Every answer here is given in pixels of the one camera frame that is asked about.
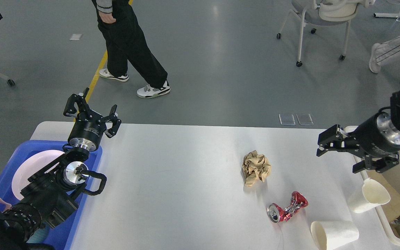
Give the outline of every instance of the yellow floor line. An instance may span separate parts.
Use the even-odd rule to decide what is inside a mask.
[[[129,4],[132,5],[133,1],[134,0],[129,0]],[[95,72],[95,75],[93,76],[92,81],[90,82],[89,92],[87,93],[88,95],[86,96],[86,102],[89,102],[90,96],[92,95],[92,92],[93,92],[93,90],[95,88],[95,85],[97,85],[98,78],[100,78],[99,71],[100,71],[100,69],[103,68],[103,66],[105,65],[107,59],[108,59],[108,51],[106,50],[105,54],[103,55],[103,58],[101,59],[100,64],[98,65],[97,72]]]

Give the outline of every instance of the gray sweater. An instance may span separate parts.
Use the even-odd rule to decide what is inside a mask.
[[[112,0],[97,0],[97,9],[103,13],[112,13]]]

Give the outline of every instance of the blue plastic bin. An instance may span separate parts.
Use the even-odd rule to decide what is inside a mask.
[[[11,181],[19,166],[21,166],[21,164],[29,157],[39,152],[50,149],[62,150],[63,145],[66,143],[66,141],[30,140],[19,145],[13,152],[13,155],[9,159],[2,174],[0,175],[0,197],[10,204],[14,205],[18,203],[19,200],[11,191]],[[96,151],[90,153],[89,159],[84,162],[89,170],[97,170],[98,165],[100,164],[102,152],[103,149],[99,147]],[[88,187],[90,187],[92,178],[90,178],[87,182]],[[84,202],[86,201],[86,197],[87,195],[81,194],[76,199],[76,202],[79,203],[78,210],[74,212],[67,220],[65,220],[65,222],[61,223],[56,228],[51,229],[43,243],[54,246],[56,250],[70,249],[78,221],[80,220],[80,216],[83,211],[82,208],[84,206]]]

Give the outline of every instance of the gray floor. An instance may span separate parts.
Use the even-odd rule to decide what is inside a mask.
[[[172,90],[138,98],[146,83],[132,67],[127,83],[100,78],[89,105],[107,114],[117,104],[125,123],[282,127],[279,113],[305,113],[315,125],[294,128],[358,125],[400,89],[400,61],[377,75],[368,69],[373,43],[400,35],[400,23],[373,17],[399,11],[385,0],[360,8],[345,61],[338,59],[343,25],[317,27],[314,35],[307,25],[300,68],[298,20],[290,17],[276,39],[288,0],[135,0],[132,6]],[[40,122],[72,121],[62,115],[67,98],[89,86],[105,44],[89,0],[0,0],[0,12],[0,72],[16,81],[9,87],[0,79],[1,173]],[[82,33],[81,40],[69,41],[73,33]]]

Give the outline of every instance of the white sneaker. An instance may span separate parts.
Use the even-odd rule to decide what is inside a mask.
[[[171,87],[169,86],[168,81],[165,81],[163,87],[159,89],[151,87],[149,84],[147,84],[145,87],[142,87],[141,89],[137,90],[137,95],[140,98],[156,98],[161,95],[166,95],[170,91]]]
[[[111,75],[111,73],[109,73],[107,68],[100,69],[99,73],[100,73],[101,77],[108,78],[108,79],[116,79],[116,80],[122,81],[122,82],[125,82],[125,81],[129,80],[129,76],[127,75],[127,73],[126,73],[125,76],[115,77],[115,76]]]
[[[374,51],[379,47],[379,45],[380,44],[373,44],[373,47],[371,47],[370,62],[368,62],[368,67],[371,72],[375,74],[378,74],[381,71],[381,67],[377,65],[376,58],[374,57]]]

